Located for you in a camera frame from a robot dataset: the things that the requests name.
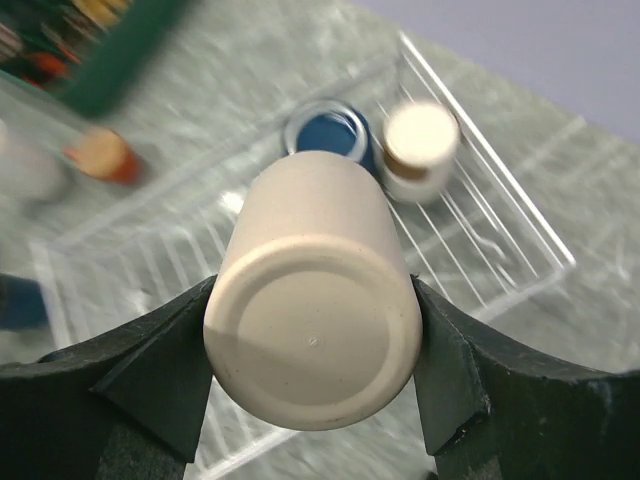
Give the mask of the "white faceted mug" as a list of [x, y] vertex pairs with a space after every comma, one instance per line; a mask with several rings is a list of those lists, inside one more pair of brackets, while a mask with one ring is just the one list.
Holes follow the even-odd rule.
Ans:
[[69, 187], [64, 163], [1, 121], [1, 193], [28, 203], [49, 203]]

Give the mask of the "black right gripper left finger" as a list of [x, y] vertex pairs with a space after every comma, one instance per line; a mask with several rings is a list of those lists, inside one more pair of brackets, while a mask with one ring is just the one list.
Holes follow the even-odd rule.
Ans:
[[183, 478], [212, 381], [203, 317], [214, 282], [33, 363], [3, 365], [2, 478]]

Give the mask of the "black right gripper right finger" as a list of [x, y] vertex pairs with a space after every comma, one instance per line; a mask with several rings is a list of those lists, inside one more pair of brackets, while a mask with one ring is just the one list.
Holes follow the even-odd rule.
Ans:
[[423, 320], [414, 382], [435, 478], [638, 478], [638, 371], [542, 353], [412, 282]]

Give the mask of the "tall beige tumbler cup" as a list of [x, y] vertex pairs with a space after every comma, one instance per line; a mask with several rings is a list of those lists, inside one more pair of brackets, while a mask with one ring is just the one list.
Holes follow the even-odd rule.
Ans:
[[252, 183], [203, 325], [244, 410], [298, 431], [383, 409], [416, 365], [422, 320], [386, 198], [344, 156], [296, 153]]

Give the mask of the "brown and cream cup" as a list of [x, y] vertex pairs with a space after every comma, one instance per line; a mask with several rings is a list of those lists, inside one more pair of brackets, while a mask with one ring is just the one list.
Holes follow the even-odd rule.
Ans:
[[399, 202], [429, 203], [446, 186], [461, 143], [456, 117], [435, 101], [406, 101], [384, 121], [379, 175]]

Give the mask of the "blue enamel mug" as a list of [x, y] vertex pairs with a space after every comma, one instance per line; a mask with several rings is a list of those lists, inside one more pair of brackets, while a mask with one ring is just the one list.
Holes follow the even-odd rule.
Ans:
[[320, 99], [297, 107], [284, 124], [282, 145], [286, 155], [316, 150], [342, 155], [379, 180], [369, 123], [340, 100]]

